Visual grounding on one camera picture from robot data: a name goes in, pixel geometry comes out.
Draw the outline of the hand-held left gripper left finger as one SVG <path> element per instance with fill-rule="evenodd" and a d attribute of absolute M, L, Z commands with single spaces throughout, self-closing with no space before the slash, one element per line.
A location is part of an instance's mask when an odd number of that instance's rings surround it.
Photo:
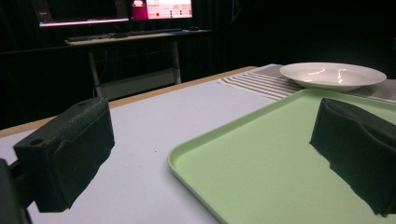
<path fill-rule="evenodd" d="M 108 102 L 96 97 L 71 106 L 14 146 L 33 178 L 42 213 L 69 209 L 115 146 Z"/>

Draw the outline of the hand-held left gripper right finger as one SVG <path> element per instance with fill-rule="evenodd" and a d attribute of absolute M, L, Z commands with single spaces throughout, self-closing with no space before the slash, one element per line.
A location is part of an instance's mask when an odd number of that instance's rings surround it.
<path fill-rule="evenodd" d="M 396 214 L 395 124 L 358 106 L 324 98 L 310 144 L 375 214 Z"/>

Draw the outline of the light green plastic tray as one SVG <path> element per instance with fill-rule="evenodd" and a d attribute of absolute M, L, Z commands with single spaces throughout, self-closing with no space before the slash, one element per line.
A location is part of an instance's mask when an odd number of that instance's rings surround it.
<path fill-rule="evenodd" d="M 395 104 L 307 89 L 175 147 L 169 167 L 222 224 L 396 224 L 310 145 L 324 98 L 396 124 Z"/>

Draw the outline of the black keyboard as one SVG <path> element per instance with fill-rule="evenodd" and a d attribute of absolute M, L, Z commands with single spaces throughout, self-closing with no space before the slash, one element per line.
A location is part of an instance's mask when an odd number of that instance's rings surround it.
<path fill-rule="evenodd" d="M 181 32 L 183 29 L 159 29 L 159 30 L 147 30 L 147 31 L 131 31 L 130 35 L 155 35 L 155 34 L 165 34 L 165 33 L 174 33 Z"/>
<path fill-rule="evenodd" d="M 68 42 L 78 42 L 78 41 L 87 41 L 87 40 L 110 38 L 113 35 L 114 34 L 72 36 L 72 37 L 67 37 L 65 40 L 68 41 Z"/>

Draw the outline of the dark computer monitor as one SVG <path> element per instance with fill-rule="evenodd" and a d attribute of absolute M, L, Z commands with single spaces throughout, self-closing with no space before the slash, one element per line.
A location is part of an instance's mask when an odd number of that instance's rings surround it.
<path fill-rule="evenodd" d="M 31 0 L 40 27 L 61 27 L 129 20 L 125 0 Z"/>

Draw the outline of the desk with white legs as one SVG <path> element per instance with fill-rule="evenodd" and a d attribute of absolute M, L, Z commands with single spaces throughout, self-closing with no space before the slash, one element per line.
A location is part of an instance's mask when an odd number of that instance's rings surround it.
<path fill-rule="evenodd" d="M 180 41 L 208 35 L 207 30 L 155 34 L 114 34 L 110 38 L 68 42 L 87 50 L 93 94 L 118 99 L 181 82 Z"/>

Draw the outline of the bright screen computer monitor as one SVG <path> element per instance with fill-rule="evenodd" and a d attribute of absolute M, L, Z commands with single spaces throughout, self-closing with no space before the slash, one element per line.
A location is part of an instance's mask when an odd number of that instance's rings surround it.
<path fill-rule="evenodd" d="M 132 19 L 136 21 L 189 19 L 191 0 L 131 0 Z"/>

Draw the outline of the white shallow plate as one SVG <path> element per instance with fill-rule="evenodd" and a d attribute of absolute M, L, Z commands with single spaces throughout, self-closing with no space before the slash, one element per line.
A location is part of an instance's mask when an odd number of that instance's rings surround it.
<path fill-rule="evenodd" d="M 329 91 L 353 91 L 387 79 L 373 68 L 347 63 L 292 63 L 279 72 L 302 87 Z"/>

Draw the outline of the striped grey placemat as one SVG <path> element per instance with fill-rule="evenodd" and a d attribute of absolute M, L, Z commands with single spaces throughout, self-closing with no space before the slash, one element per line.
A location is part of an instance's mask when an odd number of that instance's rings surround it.
<path fill-rule="evenodd" d="M 260 96 L 280 100 L 303 89 L 280 74 L 280 64 L 269 64 L 229 77 L 222 77 L 219 84 L 248 91 Z M 373 86 L 361 87 L 346 94 L 396 104 L 396 79 L 386 79 Z"/>

